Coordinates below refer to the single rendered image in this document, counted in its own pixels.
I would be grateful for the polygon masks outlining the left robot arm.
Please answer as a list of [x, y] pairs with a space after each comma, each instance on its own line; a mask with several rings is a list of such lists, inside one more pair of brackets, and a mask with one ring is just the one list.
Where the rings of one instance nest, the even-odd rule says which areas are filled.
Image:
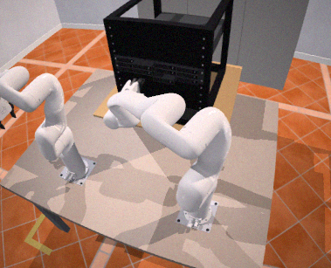
[[64, 180], [67, 181], [68, 177], [70, 180], [84, 177], [89, 166], [82, 160], [72, 131], [67, 127], [62, 86], [52, 74], [44, 73], [20, 93], [29, 77], [28, 70], [22, 66], [0, 72], [0, 99], [2, 97], [27, 113], [35, 111], [45, 101], [45, 120], [35, 132], [41, 154], [49, 161], [55, 161], [60, 156], [66, 165]]

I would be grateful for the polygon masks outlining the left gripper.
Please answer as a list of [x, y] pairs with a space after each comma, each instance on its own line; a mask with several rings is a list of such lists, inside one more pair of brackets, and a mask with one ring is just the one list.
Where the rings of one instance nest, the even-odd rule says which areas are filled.
[[[11, 111], [12, 110], [12, 111]], [[0, 128], [5, 130], [5, 127], [3, 124], [1, 124], [1, 121], [10, 113], [10, 115], [13, 118], [17, 118], [14, 113], [14, 105], [12, 105], [10, 102], [7, 102], [3, 98], [0, 99]]]

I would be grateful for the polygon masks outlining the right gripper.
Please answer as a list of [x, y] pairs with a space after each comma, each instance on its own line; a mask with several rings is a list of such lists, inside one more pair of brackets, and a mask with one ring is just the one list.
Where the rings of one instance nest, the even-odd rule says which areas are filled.
[[123, 89], [121, 90], [122, 92], [123, 91], [133, 91], [133, 92], [136, 92], [136, 93], [140, 93], [141, 87], [146, 82], [145, 79], [141, 79], [141, 78], [139, 78], [139, 80], [134, 78], [133, 81], [131, 82], [131, 84], [130, 84], [130, 81], [131, 80], [129, 80], [127, 82], [127, 84], [124, 85]]

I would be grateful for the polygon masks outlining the tan wooden board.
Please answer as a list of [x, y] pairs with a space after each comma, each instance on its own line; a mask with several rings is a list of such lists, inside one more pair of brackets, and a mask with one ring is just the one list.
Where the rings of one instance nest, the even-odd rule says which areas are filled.
[[[231, 115], [238, 91], [238, 83], [240, 80], [241, 71], [242, 66], [226, 64], [226, 72], [213, 106], [219, 109], [226, 116], [229, 124], [231, 122]], [[216, 75], [216, 72], [211, 72], [210, 90], [213, 86]], [[109, 110], [107, 107], [108, 100], [116, 93], [118, 93], [117, 86], [115, 86], [110, 94], [108, 94], [108, 96], [104, 99], [93, 116], [103, 118], [106, 112]], [[175, 123], [172, 127], [180, 131], [184, 125]]]

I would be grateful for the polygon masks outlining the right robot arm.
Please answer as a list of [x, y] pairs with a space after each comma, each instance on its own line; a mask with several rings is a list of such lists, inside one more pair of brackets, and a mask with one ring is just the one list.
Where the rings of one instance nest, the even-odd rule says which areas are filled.
[[188, 228], [207, 223], [217, 179], [231, 146], [229, 121], [217, 108], [206, 107], [178, 131], [172, 126], [184, 114], [184, 99], [175, 93], [143, 95], [116, 93], [107, 102], [109, 110], [103, 121], [111, 129], [135, 127], [141, 122], [151, 137], [182, 158], [194, 160], [200, 155], [179, 182], [176, 200], [184, 210]]

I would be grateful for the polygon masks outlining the black rack frame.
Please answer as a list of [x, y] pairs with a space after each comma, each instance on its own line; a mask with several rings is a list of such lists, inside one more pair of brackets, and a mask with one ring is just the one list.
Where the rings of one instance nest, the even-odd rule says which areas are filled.
[[[176, 123], [185, 126], [196, 113], [214, 106], [227, 64], [233, 0], [221, 0], [211, 17], [162, 12], [161, 0], [153, 0], [155, 19], [121, 17], [140, 1], [130, 0], [103, 19], [118, 93], [129, 80], [141, 78], [146, 82], [140, 93], [147, 98], [179, 94], [185, 101], [185, 111]], [[217, 48], [220, 40], [217, 34], [220, 38], [223, 34], [220, 64], [212, 63], [213, 45]], [[118, 71], [117, 56], [197, 68], [199, 84], [177, 81], [171, 85], [154, 82], [151, 76]], [[211, 90], [210, 67], [217, 72]]]

